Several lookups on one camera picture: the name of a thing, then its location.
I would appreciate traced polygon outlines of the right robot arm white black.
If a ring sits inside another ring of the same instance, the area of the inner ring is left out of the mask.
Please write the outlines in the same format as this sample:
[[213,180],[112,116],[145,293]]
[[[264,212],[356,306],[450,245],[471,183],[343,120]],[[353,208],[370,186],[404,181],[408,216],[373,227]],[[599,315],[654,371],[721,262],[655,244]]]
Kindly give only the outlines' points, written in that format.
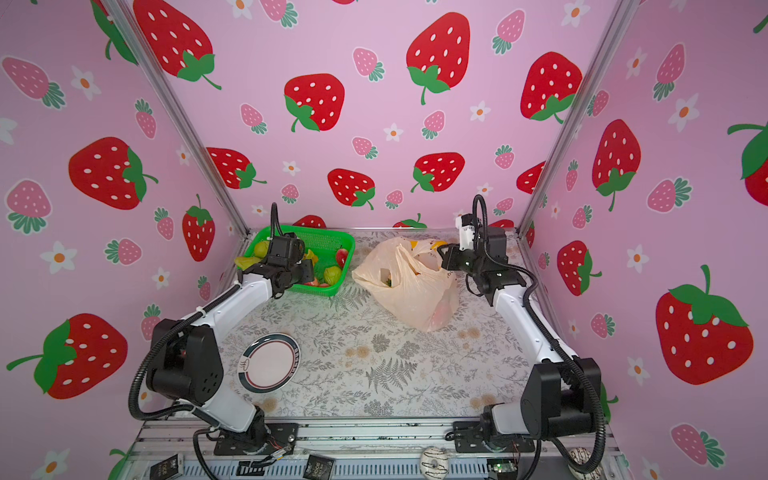
[[531,371],[518,401],[485,408],[472,433],[455,431],[454,438],[499,450],[522,439],[560,446],[567,436],[591,433],[594,453],[602,453],[607,432],[599,366],[567,346],[534,304],[538,280],[509,263],[502,229],[464,219],[457,228],[458,241],[438,249],[443,268],[474,282],[477,295],[512,328]]

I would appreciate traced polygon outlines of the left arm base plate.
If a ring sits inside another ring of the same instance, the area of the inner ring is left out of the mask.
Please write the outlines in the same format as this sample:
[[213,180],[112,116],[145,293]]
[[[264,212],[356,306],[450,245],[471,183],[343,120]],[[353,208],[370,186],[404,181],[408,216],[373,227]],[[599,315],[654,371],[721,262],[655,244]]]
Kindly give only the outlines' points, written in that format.
[[298,423],[266,423],[248,432],[224,430],[216,441],[215,456],[291,455],[298,437]]

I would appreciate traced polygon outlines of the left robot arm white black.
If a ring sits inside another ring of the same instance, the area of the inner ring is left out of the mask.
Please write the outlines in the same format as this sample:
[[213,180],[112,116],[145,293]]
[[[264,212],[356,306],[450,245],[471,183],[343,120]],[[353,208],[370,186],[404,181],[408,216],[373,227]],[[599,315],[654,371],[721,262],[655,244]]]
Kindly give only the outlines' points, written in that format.
[[131,384],[133,418],[189,411],[227,435],[263,444],[268,436],[264,414],[224,385],[217,341],[257,306],[309,282],[314,267],[305,253],[296,234],[279,234],[271,239],[266,257],[238,272],[224,293],[181,320],[158,323]]

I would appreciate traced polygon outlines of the banana print plastic bag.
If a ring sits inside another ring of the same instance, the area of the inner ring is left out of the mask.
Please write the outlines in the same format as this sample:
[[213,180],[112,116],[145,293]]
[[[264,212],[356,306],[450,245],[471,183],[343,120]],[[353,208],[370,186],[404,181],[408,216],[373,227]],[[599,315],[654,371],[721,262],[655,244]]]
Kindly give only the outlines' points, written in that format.
[[439,330],[460,305],[456,275],[441,267],[438,248],[446,244],[385,240],[352,272],[353,279],[400,322],[422,332]]

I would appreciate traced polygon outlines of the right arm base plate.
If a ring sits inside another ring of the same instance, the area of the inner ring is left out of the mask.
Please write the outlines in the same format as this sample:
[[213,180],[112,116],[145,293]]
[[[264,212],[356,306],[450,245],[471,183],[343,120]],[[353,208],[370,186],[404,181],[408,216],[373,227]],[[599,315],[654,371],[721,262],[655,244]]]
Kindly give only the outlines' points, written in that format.
[[445,434],[459,453],[533,453],[535,442],[520,434],[499,434],[480,421],[455,421]]

